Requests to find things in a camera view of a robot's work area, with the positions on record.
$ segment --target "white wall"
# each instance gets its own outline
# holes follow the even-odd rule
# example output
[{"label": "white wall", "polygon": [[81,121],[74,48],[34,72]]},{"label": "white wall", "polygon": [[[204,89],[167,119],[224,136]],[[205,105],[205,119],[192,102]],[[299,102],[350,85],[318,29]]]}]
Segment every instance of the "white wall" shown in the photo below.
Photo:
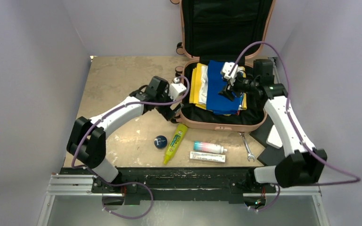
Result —
[{"label": "white wall", "polygon": [[[282,55],[306,133],[362,177],[362,1],[309,1]],[[326,170],[321,181],[338,178]],[[321,189],[331,225],[362,225],[362,182]]]},{"label": "white wall", "polygon": [[88,66],[62,0],[0,0],[0,226],[36,225]]},{"label": "white wall", "polygon": [[[266,40],[281,49],[308,0],[278,0]],[[64,0],[88,53],[176,55],[182,41],[179,5],[169,0]],[[264,55],[273,54],[267,49]]]}]

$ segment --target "suitcase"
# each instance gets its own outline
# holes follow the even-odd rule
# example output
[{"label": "suitcase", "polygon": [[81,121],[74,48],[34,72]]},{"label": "suitcase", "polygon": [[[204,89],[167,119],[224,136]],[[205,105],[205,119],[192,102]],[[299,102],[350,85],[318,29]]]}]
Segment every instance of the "suitcase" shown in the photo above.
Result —
[{"label": "suitcase", "polygon": [[[180,0],[182,43],[177,53],[190,61],[176,68],[176,76],[184,75],[190,81],[197,63],[207,65],[210,60],[234,62],[250,43],[265,39],[275,0]],[[257,56],[263,45],[247,51],[238,63],[252,73],[247,60]],[[189,103],[189,94],[176,122],[189,128],[251,132],[266,120],[264,110],[240,111],[239,115],[215,115]]]}]

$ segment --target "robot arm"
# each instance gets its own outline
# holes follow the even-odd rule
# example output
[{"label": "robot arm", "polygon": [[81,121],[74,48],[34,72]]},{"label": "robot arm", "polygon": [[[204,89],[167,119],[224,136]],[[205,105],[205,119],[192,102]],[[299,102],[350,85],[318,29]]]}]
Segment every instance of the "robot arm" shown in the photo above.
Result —
[{"label": "robot arm", "polygon": [[282,84],[274,84],[272,61],[260,59],[254,61],[253,75],[243,78],[242,74],[230,72],[234,63],[226,63],[222,69],[227,86],[219,93],[233,100],[247,93],[247,106],[252,109],[263,109],[274,122],[275,128],[284,145],[285,159],[277,166],[258,167],[248,173],[250,186],[272,183],[281,187],[308,185],[318,182],[324,165],[312,157],[302,145],[294,126],[301,134],[303,142],[322,159],[327,159],[323,149],[317,150],[304,133],[292,107],[288,111],[294,122],[291,123],[286,112],[287,91]]},{"label": "robot arm", "polygon": [[[169,84],[166,80],[160,77],[153,77],[148,85],[132,92],[122,103],[109,109],[105,113],[91,117],[89,120],[84,117],[78,118],[74,123],[73,130],[66,147],[67,151],[74,155],[78,145],[81,145],[77,159],[106,181],[114,181],[119,172],[106,158],[106,139],[129,120],[141,116],[154,108],[156,108],[166,120],[172,119],[182,108],[182,104],[178,104],[174,109],[172,109],[169,105],[154,106],[144,103],[172,102],[185,93],[185,91],[186,87],[180,83],[179,79],[174,79],[173,83]],[[118,106],[126,105],[130,102],[141,102],[141,104],[128,105],[127,107],[115,111],[97,124],[92,130],[89,139],[87,139],[83,144],[80,144],[82,137],[94,123],[98,120],[102,120],[104,115]]]}]

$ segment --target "wooden table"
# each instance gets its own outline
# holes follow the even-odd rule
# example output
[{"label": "wooden table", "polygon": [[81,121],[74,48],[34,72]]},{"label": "wooden table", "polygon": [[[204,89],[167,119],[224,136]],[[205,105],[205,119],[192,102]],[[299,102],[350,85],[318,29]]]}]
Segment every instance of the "wooden table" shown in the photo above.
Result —
[{"label": "wooden table", "polygon": [[[122,102],[132,91],[148,84],[155,75],[172,80],[174,69],[184,66],[184,56],[111,56],[95,57],[85,85],[77,117],[99,115]],[[171,140],[177,125],[166,121],[156,110],[135,118],[116,130],[107,139],[106,157],[118,167],[162,167],[165,149],[158,150],[154,139],[158,135]],[[264,147],[246,135],[256,157]],[[194,141],[216,143],[228,149],[225,163],[189,159]],[[71,166],[73,156],[66,154],[65,167]],[[262,166],[259,161],[248,162],[242,138],[237,132],[189,129],[169,167]]]}]

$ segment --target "stack of clothes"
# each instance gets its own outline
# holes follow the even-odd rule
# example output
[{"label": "stack of clothes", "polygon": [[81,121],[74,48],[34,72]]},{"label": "stack of clothes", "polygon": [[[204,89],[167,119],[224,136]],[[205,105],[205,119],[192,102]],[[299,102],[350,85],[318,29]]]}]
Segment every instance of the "stack of clothes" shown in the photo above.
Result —
[{"label": "stack of clothes", "polygon": [[[214,114],[239,114],[240,110],[247,109],[246,94],[235,98],[234,101],[218,94],[227,85],[221,75],[223,65],[224,62],[213,60],[209,62],[209,65],[198,63],[192,71],[189,102],[196,107],[213,111]],[[244,70],[244,67],[238,67],[238,72]]]}]

